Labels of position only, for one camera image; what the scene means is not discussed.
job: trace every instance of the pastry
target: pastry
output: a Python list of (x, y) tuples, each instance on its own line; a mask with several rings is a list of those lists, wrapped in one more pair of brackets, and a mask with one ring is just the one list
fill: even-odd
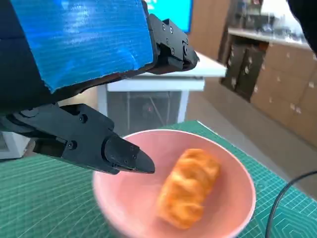
[(188, 229), (203, 216), (202, 203), (219, 176), (220, 164), (202, 149), (186, 150), (166, 179), (158, 197), (158, 216)]

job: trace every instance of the countertop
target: countertop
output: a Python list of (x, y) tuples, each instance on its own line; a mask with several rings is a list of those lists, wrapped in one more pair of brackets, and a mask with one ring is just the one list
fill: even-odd
[(256, 32), (252, 30), (228, 28), (228, 33), (234, 36), (241, 36), (241, 37), (269, 42), (273, 44), (275, 43), (275, 44), (281, 44), (286, 46), (293, 46), (293, 47), (307, 49), (307, 50), (311, 49), (311, 47), (309, 46), (307, 42), (295, 41), (288, 37), (285, 38), (285, 37), (279, 37), (279, 36), (270, 36), (270, 35), (262, 34), (261, 32)]
[(203, 91), (204, 77), (224, 77), (227, 68), (199, 52), (196, 53), (200, 61), (192, 70), (162, 75), (144, 73), (108, 84), (107, 91)]

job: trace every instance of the floor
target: floor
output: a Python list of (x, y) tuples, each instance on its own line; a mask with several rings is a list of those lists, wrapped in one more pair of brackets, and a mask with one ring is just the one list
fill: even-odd
[[(208, 80), (205, 92), (190, 94), (186, 119), (199, 120), (286, 180), (317, 170), (317, 148), (217, 80)], [(317, 199), (316, 185), (317, 178), (311, 177), (300, 183), (300, 188)]]

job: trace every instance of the blue screen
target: blue screen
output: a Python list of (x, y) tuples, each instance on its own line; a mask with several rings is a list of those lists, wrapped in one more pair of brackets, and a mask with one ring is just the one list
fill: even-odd
[(190, 32), (193, 0), (146, 0), (149, 13), (160, 20), (171, 19), (184, 32)]

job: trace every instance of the table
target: table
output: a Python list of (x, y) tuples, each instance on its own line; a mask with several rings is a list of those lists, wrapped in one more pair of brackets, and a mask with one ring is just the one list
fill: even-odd
[[(172, 126), (215, 141), (251, 174), (253, 218), (240, 238), (263, 238), (271, 206), (285, 181), (197, 121)], [(45, 156), (0, 163), (1, 238), (114, 238), (95, 203), (92, 172)], [(272, 238), (317, 237), (317, 203), (291, 188), (277, 208)]]
[(108, 104), (117, 104), (117, 102), (109, 101), (107, 96), (109, 92), (126, 92), (128, 94), (129, 92), (181, 92), (178, 117), (177, 120), (172, 123), (183, 122), (185, 120), (189, 92), (203, 91), (205, 78), (224, 77), (227, 70), (226, 67), (205, 55), (199, 52), (197, 52), (197, 55), (200, 61), (197, 63), (197, 66), (190, 71), (172, 72), (164, 75), (144, 73), (133, 78), (98, 86), (98, 111), (105, 116), (111, 117)]

